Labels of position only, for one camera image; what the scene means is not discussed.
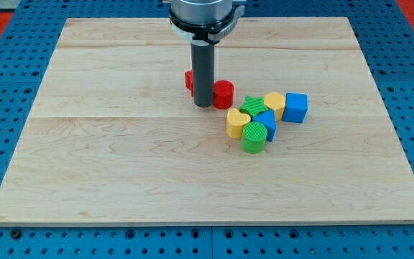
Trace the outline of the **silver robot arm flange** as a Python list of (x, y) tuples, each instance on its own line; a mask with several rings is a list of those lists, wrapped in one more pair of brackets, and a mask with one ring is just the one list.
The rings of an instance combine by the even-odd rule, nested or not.
[(216, 45), (236, 27), (245, 14), (246, 0), (170, 0), (173, 31), (190, 44)]

